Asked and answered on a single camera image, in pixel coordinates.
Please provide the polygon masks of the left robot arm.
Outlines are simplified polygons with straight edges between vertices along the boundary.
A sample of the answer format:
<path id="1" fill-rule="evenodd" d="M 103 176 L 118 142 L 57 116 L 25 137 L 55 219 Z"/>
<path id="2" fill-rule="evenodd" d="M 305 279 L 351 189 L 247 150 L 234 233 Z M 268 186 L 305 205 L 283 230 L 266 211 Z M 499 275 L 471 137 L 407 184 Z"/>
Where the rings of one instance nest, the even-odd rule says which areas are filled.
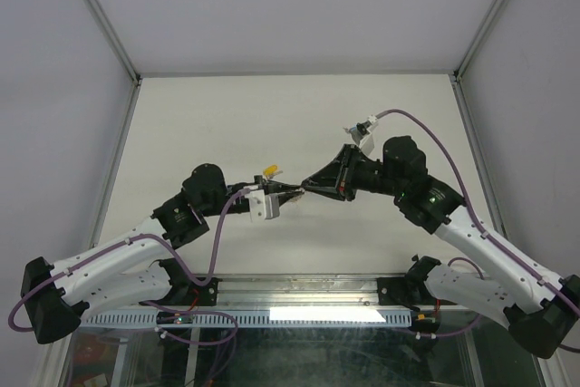
<path id="1" fill-rule="evenodd" d="M 39 256 L 29 261 L 9 326 L 22 329 L 15 315 L 24 309 L 30 321 L 25 331 L 39 344 L 49 344 L 111 309 L 145 301 L 182 303 L 190 285 L 205 286 L 213 278 L 215 256 L 208 272 L 197 276 L 177 253 L 208 233 L 209 217 L 218 218 L 214 239 L 219 241 L 226 215 L 277 218 L 282 205 L 303 193 L 297 185 L 261 175 L 228 185 L 219 166 L 202 164 L 183 181 L 177 195 L 124 235 L 64 260 L 50 263 Z"/>

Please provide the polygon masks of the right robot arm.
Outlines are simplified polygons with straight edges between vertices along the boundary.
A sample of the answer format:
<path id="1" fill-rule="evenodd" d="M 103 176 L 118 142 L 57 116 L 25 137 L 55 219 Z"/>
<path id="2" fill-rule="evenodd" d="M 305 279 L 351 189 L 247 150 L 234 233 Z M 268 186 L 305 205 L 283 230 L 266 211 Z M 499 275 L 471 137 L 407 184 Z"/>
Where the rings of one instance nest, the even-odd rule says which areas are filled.
<path id="1" fill-rule="evenodd" d="M 426 156 L 409 136 L 385 141 L 381 160 L 344 145 L 303 188 L 339 201 L 358 191 L 383 194 L 413 225 L 457 248 L 488 275 L 464 275 L 431 257 L 408 271 L 406 295 L 416 303 L 431 297 L 462 305 L 506 328 L 526 351 L 549 359 L 579 319 L 579 278 L 562 277 L 485 227 L 464 195 L 433 178 Z"/>

